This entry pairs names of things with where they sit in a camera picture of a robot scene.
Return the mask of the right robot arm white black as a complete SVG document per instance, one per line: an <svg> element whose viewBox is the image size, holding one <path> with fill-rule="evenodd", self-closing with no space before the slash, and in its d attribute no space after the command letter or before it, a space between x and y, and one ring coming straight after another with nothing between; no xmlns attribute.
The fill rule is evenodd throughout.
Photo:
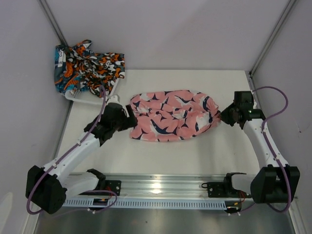
<svg viewBox="0 0 312 234"><path fill-rule="evenodd" d="M228 173L222 185L223 193L232 197L243 191L257 204L285 203L289 206L300 171L296 166L290 166L280 153L269 132L268 118L254 107L252 92L236 91L232 104L221 112L220 117L230 126L239 125L252 144L260 168L256 175Z"/></svg>

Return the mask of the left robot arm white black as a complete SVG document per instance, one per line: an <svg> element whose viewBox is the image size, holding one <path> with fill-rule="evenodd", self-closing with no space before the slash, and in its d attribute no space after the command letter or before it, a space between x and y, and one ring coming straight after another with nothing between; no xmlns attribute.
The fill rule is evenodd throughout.
<svg viewBox="0 0 312 234"><path fill-rule="evenodd" d="M118 102L103 104L99 115L83 130L83 134L67 152L42 167L33 166L27 174L26 209L36 204L41 211L56 213L68 198L83 193L116 193L106 190L106 176L96 169L89 169L78 177L69 174L92 152L100 148L115 132L134 128L137 118L130 105Z"/></svg>

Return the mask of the pink shark print shorts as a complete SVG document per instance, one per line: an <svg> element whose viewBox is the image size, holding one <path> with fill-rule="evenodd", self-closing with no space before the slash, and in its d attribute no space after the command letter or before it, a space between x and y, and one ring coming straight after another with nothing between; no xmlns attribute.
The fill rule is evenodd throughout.
<svg viewBox="0 0 312 234"><path fill-rule="evenodd" d="M130 138L149 142L189 140L221 122L214 100L205 93L175 90L141 93L130 100L137 126Z"/></svg>

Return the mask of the orange camouflage shorts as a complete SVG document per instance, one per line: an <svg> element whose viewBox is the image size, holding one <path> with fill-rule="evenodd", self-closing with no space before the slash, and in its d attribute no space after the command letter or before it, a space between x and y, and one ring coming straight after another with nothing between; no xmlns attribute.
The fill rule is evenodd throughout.
<svg viewBox="0 0 312 234"><path fill-rule="evenodd" d="M91 45L92 41L87 39L65 48L64 90L89 91L102 98L111 94L118 79L125 78L125 55L96 53Z"/></svg>

